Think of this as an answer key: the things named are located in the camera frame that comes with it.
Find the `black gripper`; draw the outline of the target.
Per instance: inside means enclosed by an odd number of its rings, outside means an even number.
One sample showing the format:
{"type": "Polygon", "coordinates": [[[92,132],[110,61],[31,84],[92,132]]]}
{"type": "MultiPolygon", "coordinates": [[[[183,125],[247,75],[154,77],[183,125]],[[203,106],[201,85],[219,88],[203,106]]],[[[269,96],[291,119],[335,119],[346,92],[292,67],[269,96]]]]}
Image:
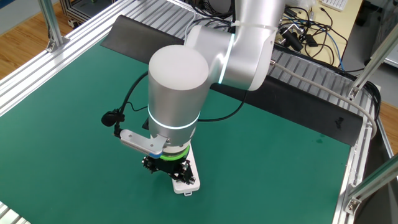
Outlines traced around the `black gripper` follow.
{"type": "Polygon", "coordinates": [[[159,170],[167,174],[174,174],[174,179],[176,181],[183,182],[187,185],[193,185],[196,181],[190,161],[187,161],[187,159],[184,157],[174,161],[166,161],[163,159],[154,159],[150,156],[146,156],[142,160],[142,165],[151,174],[159,170]]]}

